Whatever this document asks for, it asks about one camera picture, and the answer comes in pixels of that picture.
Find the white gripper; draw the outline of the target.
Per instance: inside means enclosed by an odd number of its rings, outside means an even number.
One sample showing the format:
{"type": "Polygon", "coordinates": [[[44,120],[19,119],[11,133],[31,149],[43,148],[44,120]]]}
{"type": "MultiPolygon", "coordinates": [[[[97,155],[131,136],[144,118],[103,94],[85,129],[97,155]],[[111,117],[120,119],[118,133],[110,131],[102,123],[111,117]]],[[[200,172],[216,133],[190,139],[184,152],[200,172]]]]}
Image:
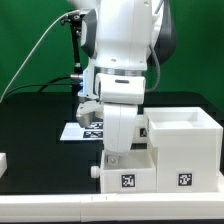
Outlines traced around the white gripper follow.
{"type": "Polygon", "coordinates": [[[109,164],[118,164],[119,156],[129,153],[135,130],[137,105],[103,106],[103,144],[109,164]]]}

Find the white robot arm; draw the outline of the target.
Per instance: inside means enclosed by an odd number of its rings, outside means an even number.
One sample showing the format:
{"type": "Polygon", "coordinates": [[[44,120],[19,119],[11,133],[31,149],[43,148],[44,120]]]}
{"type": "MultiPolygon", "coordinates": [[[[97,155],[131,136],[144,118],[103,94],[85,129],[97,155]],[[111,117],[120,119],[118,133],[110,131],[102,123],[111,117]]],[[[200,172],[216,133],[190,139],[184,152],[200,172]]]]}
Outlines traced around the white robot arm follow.
{"type": "Polygon", "coordinates": [[[144,73],[176,47],[169,0],[68,1],[81,19],[81,48],[89,58],[76,117],[83,127],[94,116],[103,120],[104,153],[116,165],[133,142],[144,73]]]}

